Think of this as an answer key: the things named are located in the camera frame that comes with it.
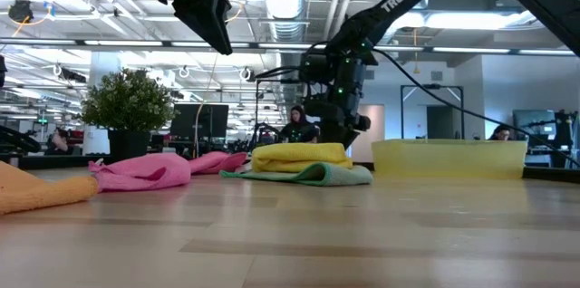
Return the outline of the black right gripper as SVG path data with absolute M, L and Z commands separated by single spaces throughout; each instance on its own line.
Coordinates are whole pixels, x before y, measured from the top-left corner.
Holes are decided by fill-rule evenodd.
M 304 111 L 308 116 L 319 118 L 316 124 L 322 133 L 333 133 L 333 142 L 348 149 L 359 136 L 359 131 L 371 127 L 371 120 L 358 113 L 359 102 L 359 96 L 347 96 L 338 101 L 314 96 L 304 100 Z

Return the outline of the green microfiber towel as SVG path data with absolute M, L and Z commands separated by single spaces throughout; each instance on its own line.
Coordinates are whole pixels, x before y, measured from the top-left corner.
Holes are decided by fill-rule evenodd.
M 297 173 L 220 171 L 219 175 L 223 178 L 254 179 L 312 187 L 346 187 L 370 185 L 373 182 L 372 172 L 363 166 L 344 168 L 325 162 L 314 163 Z

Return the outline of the yellow microfiber towel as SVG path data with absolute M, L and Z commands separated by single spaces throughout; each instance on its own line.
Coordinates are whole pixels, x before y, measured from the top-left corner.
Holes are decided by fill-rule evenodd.
M 256 148 L 251 164 L 254 172 L 298 173 L 316 163 L 352 168 L 353 161 L 340 143 L 279 143 Z

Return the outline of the pink microfiber towel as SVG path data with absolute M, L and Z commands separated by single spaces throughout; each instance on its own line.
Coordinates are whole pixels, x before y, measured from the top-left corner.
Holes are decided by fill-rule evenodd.
M 109 165 L 101 160 L 91 161 L 88 169 L 96 178 L 99 191 L 143 191 L 186 185 L 192 175 L 232 172 L 246 159 L 245 152 L 213 151 L 192 160 L 176 153 L 154 153 Z

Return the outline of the orange microfiber towel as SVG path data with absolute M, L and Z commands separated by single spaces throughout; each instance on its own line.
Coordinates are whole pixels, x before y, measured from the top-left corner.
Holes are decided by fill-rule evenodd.
M 92 176 L 50 182 L 0 161 L 0 215 L 73 204 L 97 193 Z

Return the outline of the person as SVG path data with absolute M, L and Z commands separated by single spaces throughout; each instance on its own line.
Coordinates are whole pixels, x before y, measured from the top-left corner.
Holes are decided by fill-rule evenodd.
M 66 130 L 56 129 L 47 143 L 46 155 L 72 155 L 73 147 L 68 144 Z
M 508 126 L 498 125 L 488 138 L 488 140 L 508 141 L 510 140 L 511 130 Z
M 296 105 L 290 110 L 289 122 L 280 130 L 283 142 L 316 143 L 319 129 L 306 119 L 304 109 Z

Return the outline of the black computer monitor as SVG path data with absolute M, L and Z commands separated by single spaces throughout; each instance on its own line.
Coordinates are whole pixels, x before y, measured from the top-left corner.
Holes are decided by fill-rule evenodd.
M 175 117 L 171 121 L 170 134 L 193 139 L 224 138 L 227 135 L 229 107 L 219 104 L 174 105 Z

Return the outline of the yellow translucent plastic bin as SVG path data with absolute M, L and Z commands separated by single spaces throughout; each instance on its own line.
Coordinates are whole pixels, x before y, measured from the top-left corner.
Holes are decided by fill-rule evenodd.
M 524 141 L 388 139 L 372 144 L 374 171 L 393 178 L 499 178 L 523 175 Z

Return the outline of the green plant in black pot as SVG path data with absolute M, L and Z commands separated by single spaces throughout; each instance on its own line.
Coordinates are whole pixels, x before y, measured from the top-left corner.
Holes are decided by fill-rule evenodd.
M 110 158 L 116 162 L 146 155 L 151 132 L 175 116 L 169 88 L 145 70 L 123 68 L 88 90 L 80 119 L 106 131 Z

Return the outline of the grey computer monitor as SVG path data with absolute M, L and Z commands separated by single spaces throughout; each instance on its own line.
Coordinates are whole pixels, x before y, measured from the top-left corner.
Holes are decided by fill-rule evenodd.
M 512 116 L 515 127 L 531 134 L 531 136 L 519 134 L 519 137 L 526 138 L 530 148 L 544 146 L 544 143 L 537 139 L 545 142 L 555 139 L 556 115 L 553 110 L 513 110 Z

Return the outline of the silver ribbed ventilation duct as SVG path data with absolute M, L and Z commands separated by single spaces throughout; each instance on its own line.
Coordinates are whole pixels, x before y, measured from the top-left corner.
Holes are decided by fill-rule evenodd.
M 305 14 L 305 0 L 265 0 L 267 15 L 273 19 L 270 33 L 276 42 L 300 42 L 305 24 L 299 23 Z

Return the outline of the black metal station frame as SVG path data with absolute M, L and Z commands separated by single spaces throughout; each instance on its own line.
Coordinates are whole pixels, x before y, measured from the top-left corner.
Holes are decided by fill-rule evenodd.
M 268 83 L 279 83 L 279 84 L 300 84 L 301 82 L 297 79 L 274 79 L 274 78 L 257 78 L 256 79 L 256 86 L 255 86 L 255 125 L 254 125 L 254 129 L 253 129 L 253 136 L 252 136 L 252 143 L 253 144 L 257 144 L 257 142 L 259 141 L 259 135 L 258 135 L 258 128 L 259 128 L 259 124 L 258 124 L 258 103 L 260 101 L 260 89 L 259 86 L 263 83 L 263 82 L 268 82 Z
M 465 139 L 466 138 L 466 131 L 465 131 L 465 94 L 464 88 L 462 86 L 457 85 L 441 85 L 437 83 L 430 83 L 430 84 L 422 84 L 422 85 L 415 85 L 415 84 L 406 84 L 400 86 L 400 114 L 401 114 L 401 137 L 405 138 L 405 130 L 404 130 L 404 103 L 410 96 L 418 89 L 421 89 L 423 92 L 427 93 L 431 96 L 431 98 L 435 97 L 436 100 L 439 99 L 433 91 L 445 90 L 451 96 L 453 96 L 458 102 L 459 106 L 452 104 L 451 102 L 444 101 L 442 104 L 447 106 L 450 109 L 456 110 L 459 113 L 459 135 L 454 135 L 455 139 Z

